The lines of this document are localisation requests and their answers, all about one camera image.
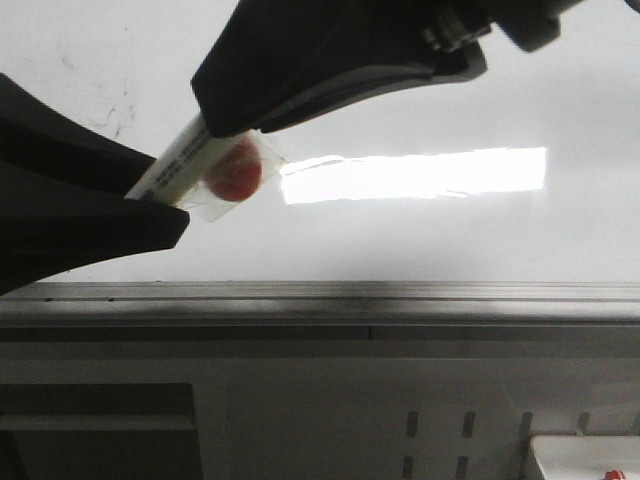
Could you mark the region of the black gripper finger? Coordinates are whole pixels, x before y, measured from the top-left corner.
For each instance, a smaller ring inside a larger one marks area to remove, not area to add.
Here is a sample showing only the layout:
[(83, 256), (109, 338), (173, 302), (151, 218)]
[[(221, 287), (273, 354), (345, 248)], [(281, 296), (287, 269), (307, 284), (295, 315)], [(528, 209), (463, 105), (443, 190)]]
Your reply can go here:
[(210, 133), (270, 133), (397, 90), (473, 80), (477, 43), (423, 36), (428, 1), (241, 1), (192, 77)]
[(173, 248), (174, 207), (130, 200), (153, 158), (105, 138), (1, 77), (1, 291)]

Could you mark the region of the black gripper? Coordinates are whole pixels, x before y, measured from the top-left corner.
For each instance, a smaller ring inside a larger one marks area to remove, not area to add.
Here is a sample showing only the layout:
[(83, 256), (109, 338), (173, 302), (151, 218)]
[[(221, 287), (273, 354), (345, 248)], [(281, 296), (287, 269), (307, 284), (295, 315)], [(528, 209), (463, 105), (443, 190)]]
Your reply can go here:
[(525, 52), (556, 40), (560, 17), (580, 0), (438, 1), (423, 37), (430, 48), (454, 52), (491, 32), (497, 25)]

